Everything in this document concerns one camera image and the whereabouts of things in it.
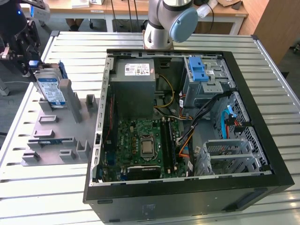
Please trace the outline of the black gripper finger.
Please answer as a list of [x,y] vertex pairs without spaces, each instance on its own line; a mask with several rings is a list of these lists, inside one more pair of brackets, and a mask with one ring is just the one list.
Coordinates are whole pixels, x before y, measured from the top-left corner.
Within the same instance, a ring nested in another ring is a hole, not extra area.
[[3,46],[0,47],[0,60],[13,64],[23,76],[30,77],[30,60],[27,52],[29,45],[24,39],[24,36],[19,34],[8,38],[4,35],[1,35],[0,39],[3,42]]
[[19,59],[21,62],[41,61],[40,46],[41,41],[36,23],[33,20],[25,20],[25,26],[19,33]]

